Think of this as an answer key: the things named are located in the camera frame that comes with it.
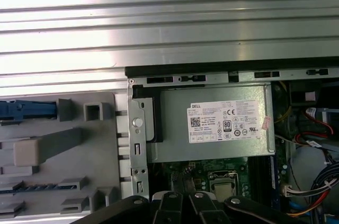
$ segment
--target red wire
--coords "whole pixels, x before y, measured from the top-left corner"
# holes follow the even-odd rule
[[[320,196],[320,198],[319,198],[316,202],[314,202],[314,204],[313,204],[311,207],[314,207],[314,206],[320,204],[320,203],[327,197],[328,194],[329,194],[329,190],[328,190],[328,191],[325,191],[325,192]]]
[[[319,121],[319,120],[314,119],[313,117],[311,117],[311,116],[310,116],[308,113],[306,113],[306,112],[304,112],[304,115],[305,115],[308,119],[310,119],[310,120],[312,120],[312,121],[314,121],[314,122],[320,123],[320,124],[322,124],[322,125],[328,127],[329,130],[331,131],[331,135],[334,134],[334,131],[333,131],[332,127],[331,127],[330,125],[328,125],[327,123],[321,122],[321,121]]]

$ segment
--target screw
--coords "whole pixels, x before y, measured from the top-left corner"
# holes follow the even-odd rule
[[[240,204],[240,199],[231,199],[232,204]]]
[[[196,198],[198,198],[198,199],[203,198],[203,194],[202,193],[196,193],[194,196]]]
[[[136,201],[134,201],[134,204],[142,204],[142,200],[136,200]]]

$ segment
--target rectangular hole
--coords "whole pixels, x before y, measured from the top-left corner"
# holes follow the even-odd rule
[[[140,155],[141,151],[140,151],[140,144],[134,144],[134,151],[136,155]]]
[[[239,72],[237,72],[237,71],[230,71],[228,73],[228,81],[230,83],[238,83],[239,82]]]
[[[255,78],[280,77],[279,71],[261,71],[254,73]]]
[[[172,83],[173,77],[148,77],[148,84]]]
[[[144,192],[144,185],[142,182],[137,182],[137,193],[142,193]]]
[[[87,119],[89,121],[100,119],[100,107],[98,105],[91,105],[86,107]]]

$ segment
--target metal side panel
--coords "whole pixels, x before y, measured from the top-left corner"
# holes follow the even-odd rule
[[[0,96],[125,91],[127,66],[339,48],[339,0],[0,1]]]

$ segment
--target sticker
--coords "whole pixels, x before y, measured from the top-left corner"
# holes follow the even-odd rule
[[[317,112],[317,109],[315,107],[309,107],[307,110],[306,110],[306,113],[310,116],[310,117],[313,117],[314,119],[316,118],[316,112]]]
[[[268,130],[271,124],[272,118],[271,117],[265,117],[264,121],[263,121],[263,125],[261,126],[261,128],[263,130]]]
[[[258,101],[192,103],[187,118],[191,144],[261,137]]]
[[[307,140],[306,141],[307,142],[307,144],[309,144],[310,146],[312,146],[312,147],[322,147],[320,144],[318,144],[316,141],[310,141],[310,140]]]

